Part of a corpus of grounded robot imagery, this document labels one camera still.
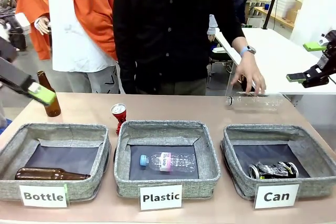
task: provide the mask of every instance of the floor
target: floor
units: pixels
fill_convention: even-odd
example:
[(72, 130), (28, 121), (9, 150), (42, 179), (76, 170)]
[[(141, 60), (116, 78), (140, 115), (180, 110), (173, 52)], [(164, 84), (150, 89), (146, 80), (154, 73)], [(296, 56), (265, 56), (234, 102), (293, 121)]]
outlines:
[[(36, 52), (31, 45), (28, 46), (26, 52), (20, 52), (14, 65), (24, 70), (26, 73), (31, 74), (37, 79), (36, 72), (39, 70), (45, 71), (51, 86), (57, 92), (71, 92), (69, 82), (64, 73), (53, 71), (51, 68), (51, 61), (38, 60)], [(222, 64), (217, 63), (213, 65), (213, 75), (211, 81), (208, 82), (206, 95), (225, 95), (229, 73), (223, 67)], [(234, 86), (233, 92), (239, 91), (239, 86)], [(30, 99), (14, 93), (12, 90), (4, 87), (0, 89), (0, 97), (3, 100), (5, 114), (7, 118), (13, 120), (17, 117), (22, 109), (30, 102)], [(318, 127), (315, 129), (330, 145), (330, 147), (336, 151), (336, 129), (330, 127)]]

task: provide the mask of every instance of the black clothing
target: black clothing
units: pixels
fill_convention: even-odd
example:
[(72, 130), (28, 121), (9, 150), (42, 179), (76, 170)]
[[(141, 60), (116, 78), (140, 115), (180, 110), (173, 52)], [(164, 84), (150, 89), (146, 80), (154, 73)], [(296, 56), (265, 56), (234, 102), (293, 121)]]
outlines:
[(207, 77), (209, 15), (231, 44), (243, 37), (233, 0), (114, 0), (113, 30), (126, 93)]

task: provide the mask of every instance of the blue bottle cap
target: blue bottle cap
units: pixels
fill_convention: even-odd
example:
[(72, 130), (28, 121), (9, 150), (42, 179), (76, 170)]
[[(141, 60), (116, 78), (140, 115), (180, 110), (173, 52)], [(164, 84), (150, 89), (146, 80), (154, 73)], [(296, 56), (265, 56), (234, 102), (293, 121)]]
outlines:
[(141, 166), (147, 166), (146, 159), (147, 159), (146, 155), (141, 155), (140, 156), (140, 165)]

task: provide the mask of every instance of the red can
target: red can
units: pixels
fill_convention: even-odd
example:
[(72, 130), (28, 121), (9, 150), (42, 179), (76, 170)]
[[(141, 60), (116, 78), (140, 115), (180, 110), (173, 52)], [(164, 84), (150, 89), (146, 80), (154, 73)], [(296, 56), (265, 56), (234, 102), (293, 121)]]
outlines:
[(115, 132), (119, 136), (120, 127), (126, 121), (126, 106), (122, 103), (117, 103), (112, 106), (111, 112), (118, 119), (118, 127)]

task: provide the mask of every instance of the bottle label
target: bottle label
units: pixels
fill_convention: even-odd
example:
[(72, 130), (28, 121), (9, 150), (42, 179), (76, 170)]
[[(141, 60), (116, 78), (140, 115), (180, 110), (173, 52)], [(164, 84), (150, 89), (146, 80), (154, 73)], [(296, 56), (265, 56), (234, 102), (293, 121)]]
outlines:
[(172, 157), (172, 154), (170, 152), (161, 153), (160, 171), (162, 171), (162, 172), (170, 172), (171, 171), (171, 161), (172, 161), (171, 157)]

